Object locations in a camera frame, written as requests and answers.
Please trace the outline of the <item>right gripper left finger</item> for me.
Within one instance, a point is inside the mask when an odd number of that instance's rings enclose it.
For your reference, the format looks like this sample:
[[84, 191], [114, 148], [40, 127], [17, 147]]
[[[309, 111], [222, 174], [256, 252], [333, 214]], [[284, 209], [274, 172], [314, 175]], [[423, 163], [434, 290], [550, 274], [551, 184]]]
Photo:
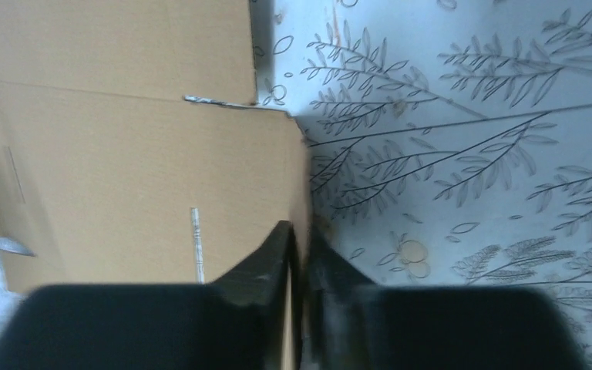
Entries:
[[279, 369], [292, 224], [206, 284], [57, 284], [0, 337], [0, 369]]

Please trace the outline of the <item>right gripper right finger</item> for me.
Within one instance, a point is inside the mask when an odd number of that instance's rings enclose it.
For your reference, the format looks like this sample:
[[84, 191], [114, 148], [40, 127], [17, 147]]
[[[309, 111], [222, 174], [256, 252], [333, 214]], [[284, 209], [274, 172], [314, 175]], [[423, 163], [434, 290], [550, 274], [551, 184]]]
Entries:
[[585, 369], [566, 321], [527, 288], [388, 286], [312, 228], [304, 281], [321, 369]]

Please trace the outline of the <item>brown cardboard box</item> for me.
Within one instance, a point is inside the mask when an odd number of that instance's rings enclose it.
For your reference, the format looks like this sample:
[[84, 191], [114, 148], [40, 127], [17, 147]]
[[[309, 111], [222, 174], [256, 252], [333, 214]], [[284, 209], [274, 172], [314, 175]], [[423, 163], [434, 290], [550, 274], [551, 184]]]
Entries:
[[0, 252], [8, 289], [206, 284], [286, 220], [296, 369], [309, 159], [255, 77], [247, 1], [0, 1], [0, 237], [25, 247]]

